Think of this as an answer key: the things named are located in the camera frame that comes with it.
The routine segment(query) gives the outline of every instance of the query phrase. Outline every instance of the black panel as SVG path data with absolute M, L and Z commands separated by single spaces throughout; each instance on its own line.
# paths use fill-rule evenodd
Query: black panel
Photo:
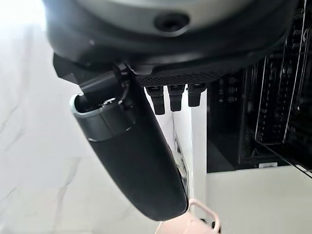
M 269 162 L 312 169 L 310 34 L 310 13 L 299 8 L 284 44 L 248 69 L 211 83 L 208 172 Z

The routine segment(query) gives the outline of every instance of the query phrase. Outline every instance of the white surface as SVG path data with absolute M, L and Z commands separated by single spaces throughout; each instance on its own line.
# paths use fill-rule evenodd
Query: white surface
M 294 167 L 207 174 L 223 234 L 311 233 L 312 179 Z
M 153 234 L 99 163 L 39 28 L 0 36 L 0 234 Z
M 190 198 L 206 204 L 207 165 L 207 92 L 202 93 L 199 107 L 188 106 L 187 92 L 182 96 L 182 109 L 174 112 L 174 125 L 189 170 Z M 204 212 L 196 215 L 205 218 Z

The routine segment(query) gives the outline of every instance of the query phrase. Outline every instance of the black mesh grille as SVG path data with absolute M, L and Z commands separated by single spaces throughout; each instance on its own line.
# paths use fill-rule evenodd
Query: black mesh grille
M 139 76 L 137 80 L 141 86 L 164 86 L 207 83 L 219 78 L 219 74 L 199 72 L 167 77 Z

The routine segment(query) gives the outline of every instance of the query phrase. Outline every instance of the black plastic tab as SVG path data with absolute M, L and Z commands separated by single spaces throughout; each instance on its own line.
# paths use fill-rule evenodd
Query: black plastic tab
M 189 106 L 196 107 L 200 104 L 200 95 L 207 89 L 207 85 L 204 83 L 201 84 L 189 84 Z
M 146 87 L 147 94 L 151 96 L 156 115 L 165 114 L 164 87 Z
M 168 86 L 171 111 L 180 111 L 181 110 L 182 94 L 183 94 L 184 90 L 185 90 L 185 85 Z

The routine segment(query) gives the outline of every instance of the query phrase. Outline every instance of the white wall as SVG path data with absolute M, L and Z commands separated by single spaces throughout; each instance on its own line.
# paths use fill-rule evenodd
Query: white wall
M 188 106 L 188 95 L 182 96 L 182 110 L 174 112 L 174 125 L 189 169 L 190 197 L 206 203 L 207 166 L 207 92 L 201 95 L 199 107 Z M 206 215 L 195 211 L 196 215 Z

